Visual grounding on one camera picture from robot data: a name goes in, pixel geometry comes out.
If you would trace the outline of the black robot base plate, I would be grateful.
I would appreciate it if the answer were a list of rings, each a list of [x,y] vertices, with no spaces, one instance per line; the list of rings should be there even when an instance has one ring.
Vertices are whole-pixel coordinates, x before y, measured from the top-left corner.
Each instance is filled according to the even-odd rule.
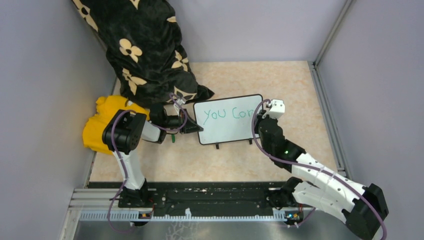
[[[284,181],[274,182],[146,182],[139,192],[124,188],[120,208],[153,209],[155,217],[272,216],[274,210],[298,203]]]

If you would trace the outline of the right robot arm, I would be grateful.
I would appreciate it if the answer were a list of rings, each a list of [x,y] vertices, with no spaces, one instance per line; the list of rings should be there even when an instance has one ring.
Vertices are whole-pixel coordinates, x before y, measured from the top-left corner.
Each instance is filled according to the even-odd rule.
[[[304,148],[286,139],[277,117],[260,110],[251,121],[255,144],[276,166],[293,175],[296,183],[282,191],[287,206],[309,205],[339,219],[361,240],[373,240],[378,232],[388,237],[384,221],[389,214],[383,190],[344,177],[313,158]]]

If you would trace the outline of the white whiteboard black frame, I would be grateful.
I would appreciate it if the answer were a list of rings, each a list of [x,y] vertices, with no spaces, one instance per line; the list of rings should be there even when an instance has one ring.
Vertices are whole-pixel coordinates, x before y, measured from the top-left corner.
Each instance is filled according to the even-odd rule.
[[[203,128],[197,133],[199,143],[251,142],[254,111],[262,100],[262,95],[252,94],[194,103],[196,123]]]

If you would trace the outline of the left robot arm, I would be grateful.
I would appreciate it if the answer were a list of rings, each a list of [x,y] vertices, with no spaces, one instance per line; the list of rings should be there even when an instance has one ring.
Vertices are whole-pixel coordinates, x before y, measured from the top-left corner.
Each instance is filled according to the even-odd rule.
[[[134,150],[141,140],[161,144],[168,132],[181,134],[202,132],[204,129],[189,116],[187,110],[176,105],[176,114],[169,115],[163,104],[151,106],[149,113],[119,109],[101,136],[118,161],[123,183],[118,191],[120,208],[145,207],[149,203],[147,180]]]

